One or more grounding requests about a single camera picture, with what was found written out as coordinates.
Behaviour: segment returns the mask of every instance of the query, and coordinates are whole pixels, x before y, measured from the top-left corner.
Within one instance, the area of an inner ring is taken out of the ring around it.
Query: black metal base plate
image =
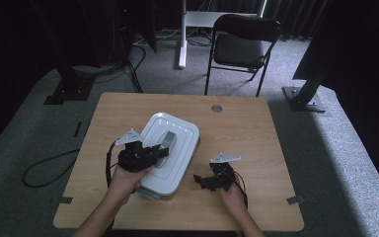
[[[312,98],[312,100],[306,106],[298,106],[294,102],[294,97],[298,95],[301,87],[283,87],[285,99],[288,101],[292,111],[302,111],[302,112],[318,112],[324,113],[326,110],[322,106],[322,103],[317,94]]]
[[[45,105],[63,105],[64,101],[86,101],[94,86],[95,78],[83,78],[77,89],[72,91],[63,90],[63,79],[58,84],[53,95],[45,99]]]

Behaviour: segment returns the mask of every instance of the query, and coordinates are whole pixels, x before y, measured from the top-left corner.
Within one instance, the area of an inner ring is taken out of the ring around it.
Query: gray carpet floor
[[[191,40],[208,43],[205,38]],[[317,95],[327,110],[323,114],[293,112],[281,88],[302,86],[292,80],[308,41],[280,40],[273,51],[260,97],[267,99],[294,190],[305,201],[300,204],[305,227],[298,233],[267,232],[267,236],[379,236],[379,175],[353,126],[343,112],[336,93],[320,87]],[[137,69],[144,93],[202,95],[209,47],[189,43],[187,67],[177,67],[179,42],[164,39],[158,52],[142,45],[146,55]],[[136,65],[143,50],[134,47],[130,61]],[[76,67],[95,72],[95,68]],[[255,96],[258,77],[213,71],[209,95]],[[48,72],[32,89],[12,121],[0,135],[0,236],[68,236],[69,229],[52,224],[58,199],[70,170],[55,183],[27,188],[25,170],[46,157],[79,149],[104,92],[134,92],[130,70],[97,78],[87,101],[44,105],[60,77]],[[76,153],[45,163],[29,173],[28,181],[40,184],[57,176],[74,160]],[[136,233],[119,232],[122,236]],[[166,236],[163,232],[138,232],[140,236]],[[174,236],[208,236],[208,233],[176,233]]]

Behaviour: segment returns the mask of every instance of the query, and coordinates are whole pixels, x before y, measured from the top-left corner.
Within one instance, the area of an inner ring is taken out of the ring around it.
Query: table top
[[[218,105],[220,113],[211,108]],[[77,228],[107,191],[106,154],[134,128],[141,132],[156,113],[192,122],[200,144],[170,200],[134,194],[116,216],[114,228],[147,230],[237,230],[219,195],[202,190],[192,175],[212,176],[209,160],[219,152],[238,154],[230,165],[244,179],[249,212],[262,230],[299,231],[304,222],[266,100],[248,97],[105,93],[102,95],[54,217],[59,228]],[[113,151],[116,155],[123,147]]]

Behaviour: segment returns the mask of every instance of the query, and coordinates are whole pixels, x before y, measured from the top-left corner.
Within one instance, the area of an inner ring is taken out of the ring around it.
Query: tape piece on table
[[[290,197],[287,199],[288,204],[294,204],[294,203],[301,203],[304,201],[304,198],[302,196],[295,196],[295,197]]]
[[[73,197],[61,197],[59,199],[59,203],[70,204],[72,203],[72,200],[73,200]]]

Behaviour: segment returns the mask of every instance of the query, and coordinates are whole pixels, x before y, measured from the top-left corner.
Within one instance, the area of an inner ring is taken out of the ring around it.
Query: chair backrest
[[[225,14],[214,23],[214,32],[225,32],[246,40],[276,42],[281,25],[273,19]]]

